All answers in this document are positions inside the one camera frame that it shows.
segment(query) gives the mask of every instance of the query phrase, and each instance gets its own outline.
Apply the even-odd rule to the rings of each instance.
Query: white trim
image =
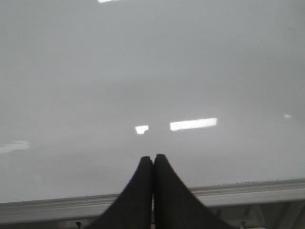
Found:
[[[191,188],[208,207],[305,200],[305,179]],[[93,218],[117,194],[0,204],[0,224]]]

